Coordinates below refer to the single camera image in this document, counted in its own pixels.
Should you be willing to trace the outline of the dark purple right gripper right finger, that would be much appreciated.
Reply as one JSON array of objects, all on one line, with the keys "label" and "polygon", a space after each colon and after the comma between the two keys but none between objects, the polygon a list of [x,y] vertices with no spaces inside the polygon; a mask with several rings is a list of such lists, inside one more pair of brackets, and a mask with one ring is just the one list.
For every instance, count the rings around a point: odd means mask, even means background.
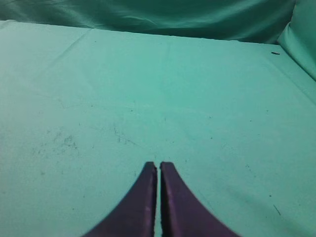
[{"label": "dark purple right gripper right finger", "polygon": [[191,192],[172,162],[160,164],[161,225],[164,237],[237,237]]}]

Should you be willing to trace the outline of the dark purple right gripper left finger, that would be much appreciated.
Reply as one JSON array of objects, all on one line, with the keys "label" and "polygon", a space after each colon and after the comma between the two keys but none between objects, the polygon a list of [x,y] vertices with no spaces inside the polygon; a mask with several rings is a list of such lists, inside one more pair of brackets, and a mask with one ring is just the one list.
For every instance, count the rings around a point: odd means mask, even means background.
[{"label": "dark purple right gripper left finger", "polygon": [[157,206],[157,168],[146,162],[119,204],[85,237],[153,237]]}]

